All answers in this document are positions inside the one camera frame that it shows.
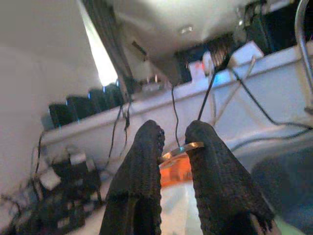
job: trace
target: window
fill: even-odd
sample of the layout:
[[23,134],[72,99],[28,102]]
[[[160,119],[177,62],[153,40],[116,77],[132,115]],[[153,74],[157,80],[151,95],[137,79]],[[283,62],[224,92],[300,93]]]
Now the window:
[[95,29],[83,3],[80,0],[77,0],[77,2],[83,18],[92,56],[98,70],[101,84],[102,86],[106,86],[110,83],[115,83],[118,76],[107,50],[103,46],[97,30]]

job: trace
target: metal ring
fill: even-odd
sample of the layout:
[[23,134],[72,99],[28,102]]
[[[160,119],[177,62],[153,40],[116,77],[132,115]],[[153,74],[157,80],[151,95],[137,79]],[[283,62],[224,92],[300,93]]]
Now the metal ring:
[[174,149],[171,152],[168,152],[162,156],[162,163],[159,165],[160,168],[164,168],[165,166],[168,166],[169,163],[176,161],[181,158],[181,154],[196,148],[203,148],[204,143],[203,142],[192,142],[185,144],[177,149]]

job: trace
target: metal pipe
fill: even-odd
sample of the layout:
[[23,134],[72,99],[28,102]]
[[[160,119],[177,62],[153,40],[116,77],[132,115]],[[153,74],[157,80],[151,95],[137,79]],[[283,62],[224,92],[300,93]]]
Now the metal pipe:
[[309,0],[301,0],[298,5],[298,9],[295,16],[294,31],[302,55],[302,61],[305,66],[308,84],[311,89],[311,94],[313,94],[313,71],[304,35],[304,17],[308,2]]

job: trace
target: ceiling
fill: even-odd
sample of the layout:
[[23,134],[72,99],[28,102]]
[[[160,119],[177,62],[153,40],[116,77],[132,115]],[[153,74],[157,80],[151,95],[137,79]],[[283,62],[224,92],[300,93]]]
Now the ceiling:
[[[108,0],[123,23],[126,38],[134,39],[150,58],[175,51],[233,31],[238,23],[236,7],[249,0]],[[180,35],[179,29],[193,31]]]
[[0,32],[0,46],[94,67],[76,0],[1,0]]

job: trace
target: orange object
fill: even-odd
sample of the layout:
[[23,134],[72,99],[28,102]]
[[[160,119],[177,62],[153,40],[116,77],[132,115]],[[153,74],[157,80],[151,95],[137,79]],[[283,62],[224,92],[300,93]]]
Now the orange object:
[[192,180],[191,166],[186,153],[183,153],[181,158],[173,162],[171,166],[161,169],[160,172],[162,188]]

